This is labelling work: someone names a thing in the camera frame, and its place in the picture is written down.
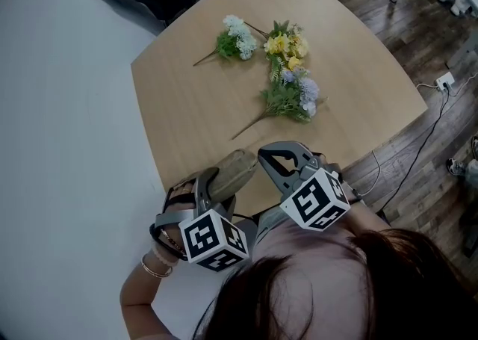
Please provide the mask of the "yellow artificial flower bouquet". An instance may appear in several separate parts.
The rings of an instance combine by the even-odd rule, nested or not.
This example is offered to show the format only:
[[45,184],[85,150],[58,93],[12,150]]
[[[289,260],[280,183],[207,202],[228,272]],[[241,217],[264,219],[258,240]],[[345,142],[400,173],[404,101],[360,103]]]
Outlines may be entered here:
[[308,54],[308,41],[303,36],[303,27],[288,20],[283,23],[273,22],[273,30],[266,33],[252,24],[247,26],[258,32],[264,39],[263,49],[270,62],[270,82],[275,84],[282,80],[285,70],[293,72],[302,69]]

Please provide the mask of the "person's right forearm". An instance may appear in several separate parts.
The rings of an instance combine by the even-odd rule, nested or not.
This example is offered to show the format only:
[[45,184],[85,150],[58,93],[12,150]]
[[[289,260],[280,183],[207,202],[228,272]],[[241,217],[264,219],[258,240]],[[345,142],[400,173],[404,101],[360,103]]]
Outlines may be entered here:
[[391,228],[388,223],[369,209],[347,182],[343,182],[341,187],[350,204],[350,209],[337,223],[342,237],[356,237],[366,231],[381,232]]

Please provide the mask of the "person's light shirt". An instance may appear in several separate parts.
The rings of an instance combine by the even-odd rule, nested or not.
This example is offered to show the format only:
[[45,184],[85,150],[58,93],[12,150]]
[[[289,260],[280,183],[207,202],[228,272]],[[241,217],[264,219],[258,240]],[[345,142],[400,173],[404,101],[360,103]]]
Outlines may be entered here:
[[252,259],[265,257],[317,255],[321,258],[353,257],[354,249],[349,239],[354,234],[342,217],[325,232],[301,228],[278,207],[274,207],[259,219],[258,234],[252,251]]

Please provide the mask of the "white artificial flower bouquet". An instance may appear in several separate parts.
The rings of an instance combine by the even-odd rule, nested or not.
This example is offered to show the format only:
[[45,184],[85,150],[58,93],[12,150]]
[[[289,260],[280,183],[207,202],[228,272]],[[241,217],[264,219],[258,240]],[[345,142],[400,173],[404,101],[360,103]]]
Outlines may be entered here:
[[252,57],[257,42],[247,24],[235,15],[227,15],[223,24],[225,29],[217,36],[214,51],[198,60],[194,66],[214,55],[225,59],[240,58],[242,61],[248,61]]

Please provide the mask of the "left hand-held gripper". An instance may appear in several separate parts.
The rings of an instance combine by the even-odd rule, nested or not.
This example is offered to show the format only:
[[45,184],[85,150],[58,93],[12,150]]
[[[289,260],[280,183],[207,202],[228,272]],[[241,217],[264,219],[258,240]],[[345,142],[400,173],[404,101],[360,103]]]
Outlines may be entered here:
[[[219,173],[218,167],[209,167],[196,177],[194,210],[179,211],[169,217],[163,211],[149,227],[153,240],[177,258],[220,272],[249,258],[246,235],[232,223],[236,196],[213,203],[209,186]],[[186,256],[176,253],[160,237],[163,224],[178,223]]]

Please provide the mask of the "person's left hand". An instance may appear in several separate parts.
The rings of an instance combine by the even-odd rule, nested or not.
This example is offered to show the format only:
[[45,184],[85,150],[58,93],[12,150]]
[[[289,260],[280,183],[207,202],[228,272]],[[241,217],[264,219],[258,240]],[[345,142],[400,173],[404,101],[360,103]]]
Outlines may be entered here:
[[[169,217],[177,215],[179,211],[194,210],[196,208],[195,188],[196,180],[182,182],[170,189],[165,201],[164,213]],[[178,223],[163,224],[160,229],[160,239],[176,253],[186,256],[184,242]]]

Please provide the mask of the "purple artificial flower bouquet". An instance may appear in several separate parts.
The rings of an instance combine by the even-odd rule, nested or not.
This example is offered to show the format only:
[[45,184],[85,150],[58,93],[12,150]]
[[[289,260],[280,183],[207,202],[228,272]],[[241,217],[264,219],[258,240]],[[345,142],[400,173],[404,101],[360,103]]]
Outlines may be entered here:
[[269,117],[287,117],[301,123],[310,123],[320,105],[328,101],[320,95],[320,88],[310,77],[310,71],[303,67],[282,71],[278,82],[263,90],[264,110],[239,132],[234,140],[249,127]]

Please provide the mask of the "white power strip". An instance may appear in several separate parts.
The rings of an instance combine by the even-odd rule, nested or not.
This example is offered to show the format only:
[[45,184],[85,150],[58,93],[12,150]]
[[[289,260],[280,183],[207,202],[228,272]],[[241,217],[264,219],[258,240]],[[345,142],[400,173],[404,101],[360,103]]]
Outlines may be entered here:
[[445,91],[455,83],[455,79],[451,72],[446,72],[435,80],[435,85],[440,91]]

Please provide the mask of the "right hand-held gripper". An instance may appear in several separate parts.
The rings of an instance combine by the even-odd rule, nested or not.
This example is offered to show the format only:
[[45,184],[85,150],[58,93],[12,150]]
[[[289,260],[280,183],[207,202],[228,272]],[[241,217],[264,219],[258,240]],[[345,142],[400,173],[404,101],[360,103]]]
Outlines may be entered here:
[[313,157],[296,141],[269,143],[258,150],[258,160],[274,185],[282,193],[279,207],[298,226],[324,232],[349,210],[338,174],[319,167],[293,192],[299,170]]

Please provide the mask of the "gold bangle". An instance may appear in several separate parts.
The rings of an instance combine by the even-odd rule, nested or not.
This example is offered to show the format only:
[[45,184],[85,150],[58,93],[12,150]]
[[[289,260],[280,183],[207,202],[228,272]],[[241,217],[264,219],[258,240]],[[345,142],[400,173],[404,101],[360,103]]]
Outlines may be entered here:
[[159,279],[163,279],[163,278],[167,278],[169,277],[172,273],[173,273],[173,268],[171,266],[169,266],[167,268],[167,271],[164,272],[164,273],[157,273],[155,271],[153,271],[152,269],[150,269],[146,263],[145,263],[145,258],[146,256],[143,256],[140,263],[141,263],[141,266],[142,268],[145,270],[145,272],[147,272],[149,275],[153,276],[153,277],[156,277],[156,278],[159,278]]

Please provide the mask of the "person's left forearm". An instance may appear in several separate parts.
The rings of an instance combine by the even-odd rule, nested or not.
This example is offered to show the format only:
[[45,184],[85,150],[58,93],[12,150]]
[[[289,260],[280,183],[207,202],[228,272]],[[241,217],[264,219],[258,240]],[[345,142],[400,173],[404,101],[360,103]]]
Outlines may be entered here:
[[[158,248],[145,255],[146,265],[157,273],[174,268],[178,259]],[[163,279],[149,275],[139,263],[124,282],[119,303],[131,340],[171,340],[173,335],[156,315],[152,302]]]

